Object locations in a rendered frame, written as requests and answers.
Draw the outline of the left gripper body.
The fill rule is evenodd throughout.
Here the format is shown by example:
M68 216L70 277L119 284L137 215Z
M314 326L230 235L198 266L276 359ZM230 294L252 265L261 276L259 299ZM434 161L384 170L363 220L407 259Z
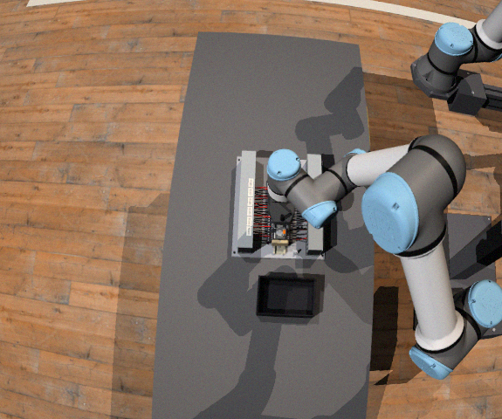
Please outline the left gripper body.
M294 206L284 196L273 193L267 182L267 213L275 225L290 225L294 217Z

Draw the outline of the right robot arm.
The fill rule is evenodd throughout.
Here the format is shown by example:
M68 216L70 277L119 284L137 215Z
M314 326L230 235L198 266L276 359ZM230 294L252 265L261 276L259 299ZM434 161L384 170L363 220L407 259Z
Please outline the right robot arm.
M435 93L450 93L462 64L502 58L502 0L488 16L467 29L458 23L440 26L428 53L416 64L419 80ZM454 78L455 77L455 78Z

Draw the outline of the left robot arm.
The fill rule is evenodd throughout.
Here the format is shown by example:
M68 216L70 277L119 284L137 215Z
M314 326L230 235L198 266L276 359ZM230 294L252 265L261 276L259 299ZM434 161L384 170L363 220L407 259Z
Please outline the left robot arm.
M267 165L270 190L286 197L315 229L334 219L337 203L353 189L369 186L361 200L364 223L381 248L401 259L416 311L416 344L409 356L437 380L453 372L502 320L502 288L496 282L483 279L451 290L442 244L444 210L465 177L461 149L441 134L372 152L354 149L315 180L290 149L273 152Z

